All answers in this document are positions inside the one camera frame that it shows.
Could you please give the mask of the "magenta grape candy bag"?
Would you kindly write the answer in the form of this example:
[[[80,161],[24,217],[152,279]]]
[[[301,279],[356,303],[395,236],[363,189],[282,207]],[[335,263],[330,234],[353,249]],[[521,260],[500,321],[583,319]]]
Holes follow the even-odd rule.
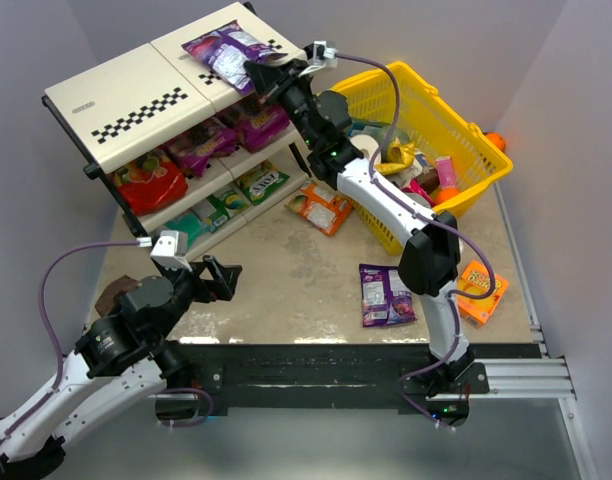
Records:
[[[280,106],[262,104],[254,93],[219,112],[217,118],[235,131],[239,144],[251,153],[263,149],[290,126]]]

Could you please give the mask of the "teal candy bag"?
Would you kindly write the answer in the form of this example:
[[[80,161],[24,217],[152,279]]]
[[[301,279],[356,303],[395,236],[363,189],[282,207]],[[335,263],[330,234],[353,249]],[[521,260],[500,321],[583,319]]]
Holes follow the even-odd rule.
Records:
[[[167,230],[176,230],[187,236],[187,247],[191,248],[201,236],[210,233],[211,227],[193,211],[187,210],[164,224]]]

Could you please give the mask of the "green lime candy bag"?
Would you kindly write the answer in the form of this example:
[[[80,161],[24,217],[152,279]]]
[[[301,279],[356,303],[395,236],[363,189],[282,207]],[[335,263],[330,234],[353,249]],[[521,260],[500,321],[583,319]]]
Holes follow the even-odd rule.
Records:
[[[192,206],[191,211],[214,233],[249,207],[249,201],[236,186],[228,184]]]

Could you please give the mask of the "green fruit candy bag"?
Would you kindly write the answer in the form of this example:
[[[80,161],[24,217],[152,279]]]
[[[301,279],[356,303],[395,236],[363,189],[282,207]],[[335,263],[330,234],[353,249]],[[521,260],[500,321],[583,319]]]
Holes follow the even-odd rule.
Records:
[[[259,205],[289,179],[288,174],[265,160],[236,178],[235,183],[251,204]]]

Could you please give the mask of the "red fruit candy bag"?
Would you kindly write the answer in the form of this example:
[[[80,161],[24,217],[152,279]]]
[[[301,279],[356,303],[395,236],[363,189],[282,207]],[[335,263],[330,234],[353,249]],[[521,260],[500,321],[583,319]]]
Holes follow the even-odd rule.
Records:
[[[155,213],[187,192],[187,182],[163,149],[154,149],[109,175],[122,198],[137,216]]]

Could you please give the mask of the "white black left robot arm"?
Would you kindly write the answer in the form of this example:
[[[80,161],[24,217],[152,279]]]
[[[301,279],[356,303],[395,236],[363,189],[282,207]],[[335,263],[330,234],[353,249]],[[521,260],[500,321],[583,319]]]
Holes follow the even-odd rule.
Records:
[[[26,461],[48,446],[65,447],[135,400],[167,389],[188,390],[191,364],[168,336],[193,304],[231,300],[242,271],[206,255],[118,294],[55,376],[0,419],[0,456],[9,463]]]

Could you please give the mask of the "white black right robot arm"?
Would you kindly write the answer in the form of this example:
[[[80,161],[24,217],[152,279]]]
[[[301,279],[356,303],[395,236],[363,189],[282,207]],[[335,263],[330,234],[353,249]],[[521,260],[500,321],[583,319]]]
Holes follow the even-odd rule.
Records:
[[[402,245],[398,274],[418,296],[430,335],[431,363],[419,372],[436,383],[457,381],[474,355],[462,333],[456,302],[456,218],[433,214],[378,174],[373,161],[346,134],[352,123],[346,97],[334,91],[314,94],[306,62],[275,66],[247,61],[244,68],[260,100],[278,104],[288,114],[310,151],[315,177],[359,203]]]

